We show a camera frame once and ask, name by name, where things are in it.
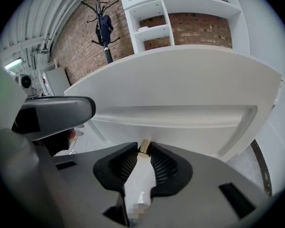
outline white tiled floor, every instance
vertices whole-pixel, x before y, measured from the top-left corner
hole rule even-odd
[[[265,192],[261,169],[251,145],[249,145],[242,153],[227,161],[227,164],[251,180]]]

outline white pipe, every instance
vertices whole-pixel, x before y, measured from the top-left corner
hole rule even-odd
[[[54,31],[55,31],[55,28],[57,27],[57,24],[59,23],[61,17],[62,17],[63,14],[65,13],[65,10],[66,10],[66,7],[67,7],[68,4],[69,4],[69,1],[71,1],[71,0],[68,0],[67,2],[64,2],[64,5],[63,5],[63,7],[61,8],[61,10],[59,11],[58,15],[55,16],[56,19],[55,19],[55,22],[54,22],[53,26],[51,27],[51,32],[50,32],[50,35],[49,35],[49,40],[52,39],[52,35],[53,35]]]
[[[1,41],[2,41],[2,48],[3,48],[3,50],[5,48],[10,47],[10,41],[9,41],[9,36],[8,36],[8,34],[9,34],[9,27],[10,27],[10,22],[8,21],[6,26],[5,26],[5,28],[4,28],[4,30],[3,30],[3,32],[2,32],[2,34],[1,34],[1,36],[0,36]]]
[[[25,21],[25,17],[26,17],[26,8],[27,8],[27,0],[24,0],[23,3],[21,4],[21,17],[20,17],[20,27],[19,27],[19,39],[20,42],[23,41],[23,30],[24,30],[24,21]]]
[[[23,21],[23,3],[20,5],[20,7],[16,10],[16,31],[15,31],[15,37],[16,37],[16,42],[21,42],[21,37],[20,37],[20,33],[21,33],[21,24]]]
[[[74,0],[74,1],[72,2],[72,4],[68,7],[68,9],[65,11],[63,17],[60,19],[58,25],[56,26],[55,30],[54,30],[53,33],[52,33],[51,40],[48,42],[48,43],[49,43],[49,44],[48,44],[48,48],[50,48],[51,43],[53,42],[53,39],[54,39],[54,37],[56,36],[57,30],[60,28],[61,23],[63,22],[64,18],[67,16],[68,12],[73,8],[73,6],[75,5],[75,3],[77,3],[77,2],[78,2],[78,0]]]
[[[63,2],[63,0],[57,0],[56,4],[55,4],[55,7],[53,8],[51,14],[50,14],[50,18],[48,20],[48,23],[46,25],[46,29],[45,29],[45,32],[43,34],[43,42],[42,42],[42,45],[41,45],[41,49],[44,49],[45,47],[45,43],[46,43],[46,38],[47,38],[47,35],[48,35],[48,31],[49,31],[49,28],[51,26],[51,23],[61,5],[61,3]]]
[[[25,0],[22,3],[22,10],[23,10],[23,16],[21,19],[21,26],[20,26],[20,41],[25,41],[27,37],[27,21],[28,21],[28,16],[29,16],[29,8],[31,5],[32,0]],[[26,62],[27,66],[29,67],[29,59],[28,59],[28,54],[27,50],[23,49],[22,43],[20,44],[21,46],[21,53],[22,53],[22,59],[23,61]],[[27,74],[27,68],[25,67],[25,64],[23,64],[23,67],[25,68],[26,74]]]
[[[31,8],[34,10],[29,11],[29,24],[28,24],[28,31],[27,31],[27,39],[33,38],[33,29],[36,23],[37,14],[39,11],[40,3],[42,0],[33,0],[31,4]]]
[[[37,20],[35,23],[35,29],[34,32],[36,32],[37,37],[43,36],[42,28],[45,27],[45,24],[47,23],[46,17],[49,15],[50,11],[52,10],[53,4],[55,4],[55,0],[43,0],[39,11],[40,15],[37,16]]]
[[[17,36],[18,36],[18,31],[17,31],[17,28],[18,28],[18,16],[16,16],[16,13],[19,13],[19,9],[17,9],[11,19],[9,19],[9,21],[7,22],[7,25],[6,25],[6,34],[7,34],[7,38],[8,38],[8,46],[7,47],[10,47],[12,46],[12,41],[14,44],[17,44],[19,42]]]

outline white cabinet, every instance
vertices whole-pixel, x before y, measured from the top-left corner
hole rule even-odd
[[[135,53],[145,50],[144,41],[169,36],[170,45],[174,38],[168,14],[203,13],[228,19],[232,37],[233,50],[250,54],[249,35],[238,0],[122,0],[127,17],[128,28]],[[164,15],[166,26],[149,28],[138,33],[139,22],[143,19]]]

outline ceiling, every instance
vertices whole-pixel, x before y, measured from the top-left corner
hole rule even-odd
[[[24,0],[0,36],[2,66],[22,58],[22,64],[11,70],[28,73],[35,69],[35,64],[47,63],[48,49],[80,1]]]

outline security camera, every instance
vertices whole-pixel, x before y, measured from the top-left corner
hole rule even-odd
[[[31,76],[27,74],[20,74],[15,78],[15,81],[20,85],[22,90],[29,96],[34,96],[36,90],[32,88]]]

